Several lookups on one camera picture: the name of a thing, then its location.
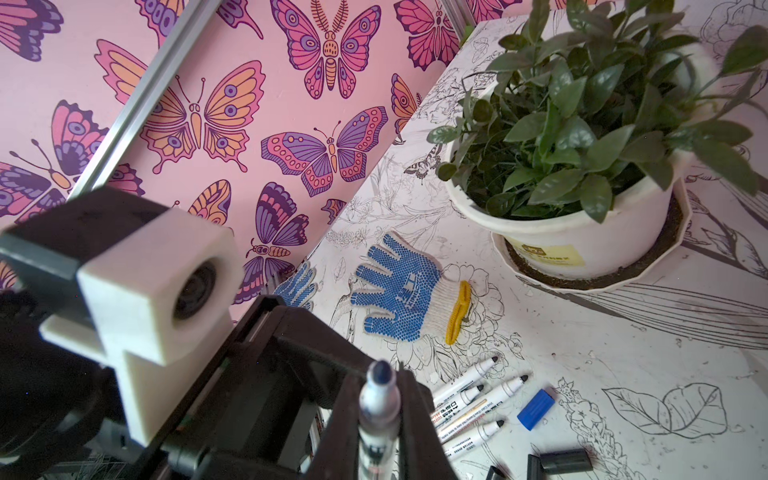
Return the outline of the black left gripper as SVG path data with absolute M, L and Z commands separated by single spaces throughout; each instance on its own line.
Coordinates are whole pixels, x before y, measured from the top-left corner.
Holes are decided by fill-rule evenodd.
M 107 451 L 132 479 L 297 479 L 317 408 L 328 408 L 303 479 L 358 477 L 359 394 L 372 359 L 313 313 L 262 297 L 233 325 L 148 446 L 122 419 L 107 422 Z M 457 475 L 431 421 L 431 391 L 409 370 L 401 394 L 400 479 Z

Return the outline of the white marker blue tip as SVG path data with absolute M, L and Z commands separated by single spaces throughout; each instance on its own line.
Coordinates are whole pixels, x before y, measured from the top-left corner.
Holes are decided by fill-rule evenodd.
M 400 432 L 401 394 L 386 360 L 373 362 L 359 395 L 358 479 L 390 479 Z

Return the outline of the blue pen cap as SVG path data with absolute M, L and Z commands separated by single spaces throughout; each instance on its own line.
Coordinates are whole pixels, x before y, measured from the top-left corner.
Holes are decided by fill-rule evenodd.
M 517 419 L 526 430 L 532 431 L 554 404 L 553 396 L 547 390 L 540 389 L 518 413 Z

